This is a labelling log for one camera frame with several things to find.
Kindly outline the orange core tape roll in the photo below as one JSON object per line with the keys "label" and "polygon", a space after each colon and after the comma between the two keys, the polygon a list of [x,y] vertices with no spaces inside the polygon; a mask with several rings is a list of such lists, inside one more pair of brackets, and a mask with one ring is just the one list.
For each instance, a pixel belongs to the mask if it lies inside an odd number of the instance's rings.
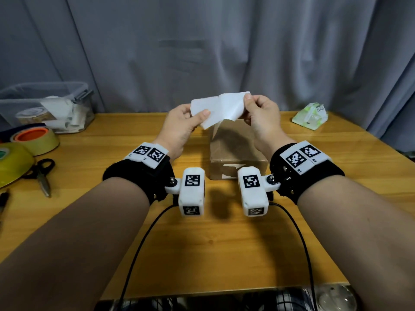
{"label": "orange core tape roll", "polygon": [[60,140],[47,126],[19,129],[10,136],[10,141],[22,145],[32,156],[47,154],[60,145]]}

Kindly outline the clear plastic storage bin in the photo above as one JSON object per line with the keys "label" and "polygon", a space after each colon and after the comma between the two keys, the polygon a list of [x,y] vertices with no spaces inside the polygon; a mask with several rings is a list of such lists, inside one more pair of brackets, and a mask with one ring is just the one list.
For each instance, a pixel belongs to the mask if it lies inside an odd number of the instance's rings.
{"label": "clear plastic storage bin", "polygon": [[[81,104],[90,108],[87,114],[85,130],[95,118],[92,107],[93,93],[93,90],[89,88],[87,83],[78,81],[15,84],[0,90],[0,121],[3,121],[8,129],[21,126],[22,124],[14,117],[16,113],[28,108],[40,107],[42,106],[40,100],[55,96],[70,99],[75,104]],[[53,131],[56,134],[64,134],[59,131]]]}

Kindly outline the person's left hand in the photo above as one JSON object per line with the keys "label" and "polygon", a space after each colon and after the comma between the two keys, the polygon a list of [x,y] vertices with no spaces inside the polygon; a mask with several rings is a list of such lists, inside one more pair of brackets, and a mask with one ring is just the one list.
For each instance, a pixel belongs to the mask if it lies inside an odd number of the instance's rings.
{"label": "person's left hand", "polygon": [[181,104],[169,111],[153,143],[166,148],[170,161],[173,162],[181,156],[184,145],[196,128],[197,126],[191,125],[190,104]]}

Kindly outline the round silver disc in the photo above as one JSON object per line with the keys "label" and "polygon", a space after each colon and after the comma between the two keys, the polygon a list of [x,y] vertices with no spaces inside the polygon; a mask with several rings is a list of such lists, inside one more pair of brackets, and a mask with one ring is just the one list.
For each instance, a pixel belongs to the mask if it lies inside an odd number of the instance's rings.
{"label": "round silver disc", "polygon": [[347,286],[333,284],[323,287],[317,299],[318,311],[357,311],[357,300]]}

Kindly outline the white marker plate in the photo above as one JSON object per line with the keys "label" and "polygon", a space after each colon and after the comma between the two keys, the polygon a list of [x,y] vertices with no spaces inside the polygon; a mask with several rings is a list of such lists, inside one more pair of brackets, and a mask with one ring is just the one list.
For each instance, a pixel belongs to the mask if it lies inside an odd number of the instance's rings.
{"label": "white marker plate", "polygon": [[124,157],[124,160],[141,162],[145,166],[155,170],[162,163],[169,161],[168,153],[169,151],[158,143],[143,142]]}
{"label": "white marker plate", "polygon": [[332,162],[331,157],[308,141],[294,144],[283,151],[280,157],[299,175],[303,175],[322,162]]}

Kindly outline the white paper sheet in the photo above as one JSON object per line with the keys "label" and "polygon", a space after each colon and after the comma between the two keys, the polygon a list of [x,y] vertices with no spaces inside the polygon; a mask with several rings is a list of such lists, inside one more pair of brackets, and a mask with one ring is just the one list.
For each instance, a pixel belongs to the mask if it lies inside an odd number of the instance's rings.
{"label": "white paper sheet", "polygon": [[215,97],[194,99],[190,104],[190,113],[192,116],[208,109],[209,117],[200,124],[206,130],[223,120],[235,121],[245,112],[244,96],[250,92],[224,93]]}

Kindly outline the brown tape roll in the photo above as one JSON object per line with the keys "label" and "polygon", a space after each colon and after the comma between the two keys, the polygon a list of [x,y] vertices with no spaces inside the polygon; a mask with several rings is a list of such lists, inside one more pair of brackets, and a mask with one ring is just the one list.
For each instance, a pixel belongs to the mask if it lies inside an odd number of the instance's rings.
{"label": "brown tape roll", "polygon": [[43,123],[44,121],[56,120],[55,116],[42,106],[24,109],[16,113],[14,117],[22,125]]}

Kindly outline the white paper scraps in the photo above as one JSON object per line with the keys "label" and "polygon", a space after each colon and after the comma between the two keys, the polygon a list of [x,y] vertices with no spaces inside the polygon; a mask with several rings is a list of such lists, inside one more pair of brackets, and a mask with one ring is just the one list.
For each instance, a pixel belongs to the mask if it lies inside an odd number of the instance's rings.
{"label": "white paper scraps", "polygon": [[62,97],[47,97],[40,104],[55,118],[42,121],[49,128],[62,133],[84,130],[90,108]]}

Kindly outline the person's right hand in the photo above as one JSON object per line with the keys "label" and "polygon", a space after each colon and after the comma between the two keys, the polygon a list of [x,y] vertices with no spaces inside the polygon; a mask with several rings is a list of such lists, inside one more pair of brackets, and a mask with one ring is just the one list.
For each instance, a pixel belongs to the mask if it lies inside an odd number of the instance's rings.
{"label": "person's right hand", "polygon": [[246,109],[240,117],[252,127],[254,133],[254,146],[260,151],[268,162],[273,154],[281,147],[293,144],[281,127],[281,116],[278,105],[263,96],[263,105],[259,109]]}

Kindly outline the brown cardboard box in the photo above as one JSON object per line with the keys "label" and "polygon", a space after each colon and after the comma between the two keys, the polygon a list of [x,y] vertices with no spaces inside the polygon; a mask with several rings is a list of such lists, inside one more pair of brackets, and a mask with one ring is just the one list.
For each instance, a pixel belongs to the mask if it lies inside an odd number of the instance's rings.
{"label": "brown cardboard box", "polygon": [[243,119],[224,120],[208,128],[210,180],[237,179],[242,167],[256,167],[265,175],[268,161],[254,146],[254,133]]}

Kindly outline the person's left forearm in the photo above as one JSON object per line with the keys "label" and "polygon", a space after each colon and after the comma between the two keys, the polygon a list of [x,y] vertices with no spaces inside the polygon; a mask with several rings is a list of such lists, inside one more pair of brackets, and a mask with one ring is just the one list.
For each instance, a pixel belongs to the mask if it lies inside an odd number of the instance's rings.
{"label": "person's left forearm", "polygon": [[0,311],[93,311],[148,211],[136,184],[98,184],[0,263]]}

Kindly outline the person's right forearm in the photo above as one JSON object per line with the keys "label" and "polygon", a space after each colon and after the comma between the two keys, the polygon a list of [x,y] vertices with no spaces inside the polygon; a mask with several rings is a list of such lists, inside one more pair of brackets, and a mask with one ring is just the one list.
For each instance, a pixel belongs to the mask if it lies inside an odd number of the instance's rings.
{"label": "person's right forearm", "polygon": [[340,175],[297,205],[366,310],[415,311],[415,217]]}

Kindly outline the black handled scissors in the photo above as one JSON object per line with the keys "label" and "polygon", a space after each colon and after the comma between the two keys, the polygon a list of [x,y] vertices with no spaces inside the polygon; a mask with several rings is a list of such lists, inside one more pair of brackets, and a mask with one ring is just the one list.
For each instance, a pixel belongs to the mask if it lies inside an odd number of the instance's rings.
{"label": "black handled scissors", "polygon": [[51,158],[44,158],[34,163],[34,165],[24,174],[22,179],[36,179],[40,189],[47,198],[51,198],[51,186],[47,179],[49,172],[53,170],[56,163]]}

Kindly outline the green white tissue packet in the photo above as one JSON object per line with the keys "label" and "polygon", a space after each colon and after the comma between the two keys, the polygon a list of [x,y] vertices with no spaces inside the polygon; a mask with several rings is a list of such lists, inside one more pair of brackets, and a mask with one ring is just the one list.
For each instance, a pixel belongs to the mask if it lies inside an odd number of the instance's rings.
{"label": "green white tissue packet", "polygon": [[309,130],[317,130],[328,120],[328,113],[323,104],[310,103],[300,110],[291,122]]}

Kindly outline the plaid cloth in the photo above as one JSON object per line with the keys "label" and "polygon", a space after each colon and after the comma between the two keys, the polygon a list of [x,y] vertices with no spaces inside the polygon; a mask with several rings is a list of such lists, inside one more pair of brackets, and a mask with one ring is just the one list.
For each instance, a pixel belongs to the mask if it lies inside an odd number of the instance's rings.
{"label": "plaid cloth", "polygon": [[307,288],[278,289],[274,302],[275,311],[314,311],[313,299]]}

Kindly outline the large yellow tape roll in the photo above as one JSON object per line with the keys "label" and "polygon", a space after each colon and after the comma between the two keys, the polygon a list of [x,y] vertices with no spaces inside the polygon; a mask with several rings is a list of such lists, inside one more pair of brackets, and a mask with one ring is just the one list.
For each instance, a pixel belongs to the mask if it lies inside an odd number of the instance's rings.
{"label": "large yellow tape roll", "polygon": [[0,144],[0,188],[25,175],[34,164],[34,156],[20,143]]}

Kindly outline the grey curtain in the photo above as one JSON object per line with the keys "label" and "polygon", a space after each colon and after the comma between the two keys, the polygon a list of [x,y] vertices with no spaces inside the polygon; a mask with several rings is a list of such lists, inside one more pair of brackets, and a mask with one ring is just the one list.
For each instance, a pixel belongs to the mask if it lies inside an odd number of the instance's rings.
{"label": "grey curtain", "polygon": [[0,0],[0,89],[63,81],[106,113],[317,102],[415,151],[415,0]]}

